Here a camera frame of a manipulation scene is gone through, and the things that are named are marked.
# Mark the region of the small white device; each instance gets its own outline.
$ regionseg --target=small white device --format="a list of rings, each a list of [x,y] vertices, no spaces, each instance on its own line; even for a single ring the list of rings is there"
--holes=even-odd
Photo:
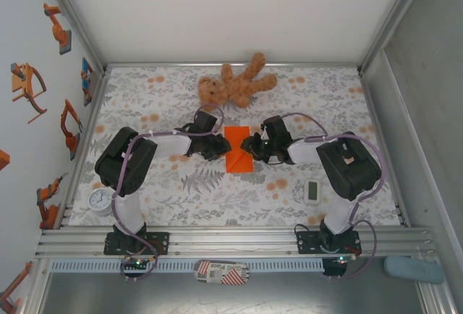
[[[102,187],[93,191],[88,197],[88,207],[98,216],[107,215],[111,212],[112,191]]]
[[[304,183],[304,202],[310,205],[320,204],[320,182],[307,179]]]

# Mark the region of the white wall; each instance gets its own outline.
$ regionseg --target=white wall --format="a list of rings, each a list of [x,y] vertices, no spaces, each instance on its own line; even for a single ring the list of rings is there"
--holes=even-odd
[[[72,0],[107,62],[360,63],[394,0]]]
[[[52,183],[68,171],[74,162],[60,129],[60,116],[67,98],[85,126],[91,104],[83,106],[80,80],[84,51],[73,33],[71,52],[60,56],[58,43],[51,32],[51,21],[43,13],[43,3],[55,0],[2,0],[0,12],[0,149],[11,156],[11,163],[0,171],[0,291],[31,260],[40,236],[41,221],[35,191]],[[67,21],[57,15],[64,28]],[[48,111],[31,124],[36,112],[26,99],[13,102],[20,94],[12,92],[10,64],[28,62],[45,81],[47,91],[38,96],[37,104]],[[33,79],[35,92],[38,83]],[[68,116],[68,129],[76,133],[77,125]],[[70,175],[61,183],[51,202],[59,203],[67,193]]]

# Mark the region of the floral tablecloth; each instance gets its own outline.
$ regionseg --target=floral tablecloth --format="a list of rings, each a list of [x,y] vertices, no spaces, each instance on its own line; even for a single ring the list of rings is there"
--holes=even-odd
[[[191,122],[200,105],[198,80],[220,77],[220,70],[220,66],[112,69],[69,224],[114,223],[112,215],[96,216],[87,206],[89,194],[102,186],[94,171],[98,157],[121,127],[166,131]],[[242,70],[234,67],[235,74]],[[265,67],[260,76],[270,72],[278,85],[255,94],[247,109],[226,104],[225,125],[249,126],[253,133],[270,116],[301,111],[321,122],[329,134],[353,131],[377,143],[355,68]],[[285,122],[293,138],[320,134],[313,122],[300,116]],[[302,198],[306,179],[321,183],[318,206],[307,205]],[[139,193],[149,226],[317,225],[335,195],[321,165],[255,162],[253,173],[227,174],[224,158],[207,162],[197,155],[153,160]],[[362,204],[357,217],[374,224],[399,224],[388,182]]]

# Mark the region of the clock face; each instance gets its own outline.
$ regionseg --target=clock face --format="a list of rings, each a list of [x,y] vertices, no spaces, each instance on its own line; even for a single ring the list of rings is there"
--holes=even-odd
[[[111,205],[111,191],[107,189],[98,189],[93,191],[88,199],[90,209],[93,211],[102,211]]]

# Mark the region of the blue sponge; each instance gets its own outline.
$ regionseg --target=blue sponge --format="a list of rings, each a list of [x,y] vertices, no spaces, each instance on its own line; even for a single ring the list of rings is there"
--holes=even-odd
[[[437,263],[404,256],[388,256],[384,261],[384,270],[395,278],[431,284],[442,284],[445,278],[442,267]]]

